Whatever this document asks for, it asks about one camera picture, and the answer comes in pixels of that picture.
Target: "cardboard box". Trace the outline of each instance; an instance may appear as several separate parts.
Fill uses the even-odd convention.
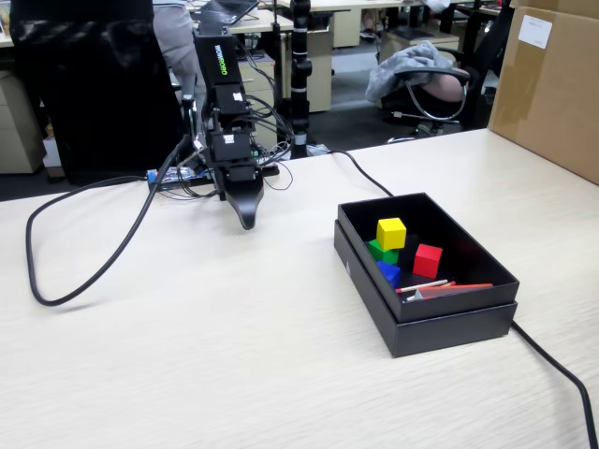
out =
[[[599,1],[512,4],[489,128],[599,184]]]

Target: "yellow cube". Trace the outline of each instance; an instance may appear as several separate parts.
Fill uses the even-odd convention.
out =
[[[405,246],[407,230],[399,218],[378,221],[376,239],[383,250],[399,250]]]

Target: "cube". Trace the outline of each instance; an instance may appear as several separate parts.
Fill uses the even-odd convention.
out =
[[[400,250],[405,246],[405,226],[399,218],[378,221],[376,239],[384,250]]]
[[[393,288],[400,288],[400,273],[399,267],[394,265],[386,264],[385,262],[379,262],[378,267],[385,275],[385,279],[391,284]]]
[[[413,273],[427,278],[436,278],[441,263],[441,248],[429,245],[419,245],[414,260]]]
[[[368,251],[371,252],[376,262],[385,262],[390,265],[397,264],[400,255],[400,252],[396,250],[385,251],[377,239],[368,242]]]

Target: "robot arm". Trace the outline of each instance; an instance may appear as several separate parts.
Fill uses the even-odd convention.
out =
[[[222,26],[200,27],[196,50],[206,83],[206,102],[200,114],[206,138],[202,154],[221,200],[231,204],[245,229],[252,229],[264,181],[251,146],[255,126],[249,120],[252,111],[245,99],[235,38],[223,36]]]

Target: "green cube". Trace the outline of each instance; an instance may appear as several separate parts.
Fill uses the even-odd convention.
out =
[[[399,250],[385,251],[377,239],[368,242],[368,251],[371,252],[376,262],[385,262],[390,265],[397,264],[397,259],[400,256]]]

